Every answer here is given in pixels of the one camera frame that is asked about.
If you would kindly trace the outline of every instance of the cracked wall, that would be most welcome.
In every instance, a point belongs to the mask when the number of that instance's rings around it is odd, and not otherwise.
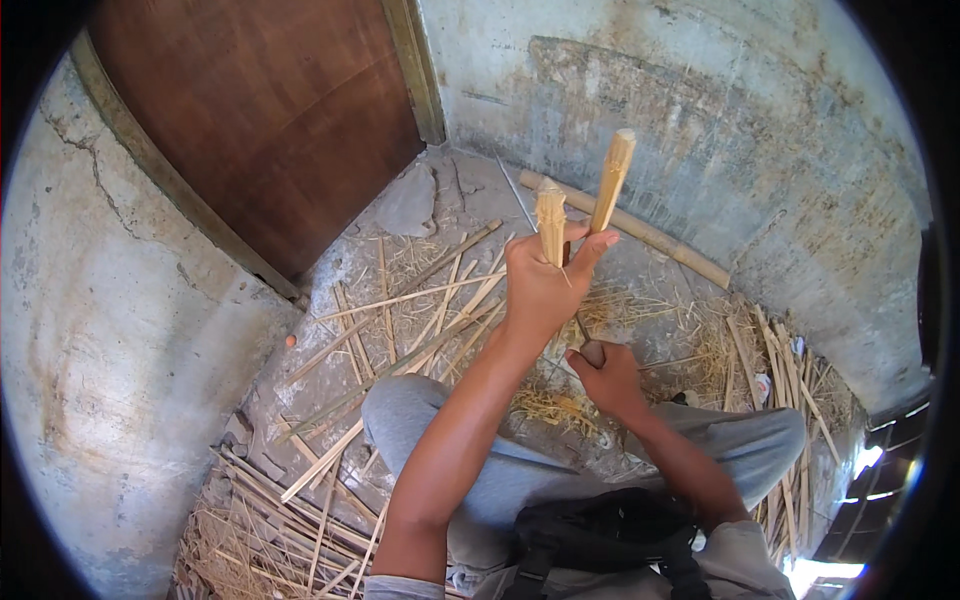
[[[927,376],[917,336],[920,153],[833,0],[420,0],[457,148],[595,193],[731,271],[832,361],[872,414]]]
[[[70,58],[12,174],[0,360],[28,479],[106,598],[166,593],[228,415],[300,312],[134,164]]]

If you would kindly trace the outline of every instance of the gray shirt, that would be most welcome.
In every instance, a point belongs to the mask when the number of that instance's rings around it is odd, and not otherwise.
[[[779,598],[795,600],[789,580],[767,555],[762,530],[754,521],[723,523],[693,558],[716,599]],[[496,600],[513,581],[515,567],[487,576],[474,600]],[[550,571],[543,588],[548,600],[669,600],[670,583],[650,567],[595,575],[569,569]],[[373,575],[367,579],[365,600],[444,600],[444,586],[430,582]]]

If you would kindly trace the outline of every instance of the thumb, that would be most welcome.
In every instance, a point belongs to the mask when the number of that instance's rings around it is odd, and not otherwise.
[[[597,261],[604,255],[607,248],[618,241],[620,241],[620,234],[612,229],[588,236],[577,251],[577,255],[570,261],[569,268],[572,275],[585,276],[587,279],[593,277],[593,267],[596,266]]]
[[[590,380],[598,373],[598,371],[587,362],[584,355],[573,348],[568,348],[567,351],[564,352],[564,357],[566,358],[566,364],[577,373],[584,387],[589,385]]]

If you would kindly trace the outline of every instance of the sleeve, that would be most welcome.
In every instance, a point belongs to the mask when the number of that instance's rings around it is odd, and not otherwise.
[[[371,575],[364,586],[364,600],[444,600],[444,587],[407,577]]]
[[[796,600],[790,580],[770,560],[766,538],[756,521],[722,523],[707,538],[703,551],[693,557],[716,596],[750,592],[754,597]]]

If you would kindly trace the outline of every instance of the brown door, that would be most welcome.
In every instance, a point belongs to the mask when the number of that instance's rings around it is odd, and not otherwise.
[[[146,133],[284,276],[424,148],[380,0],[105,0],[89,31]]]

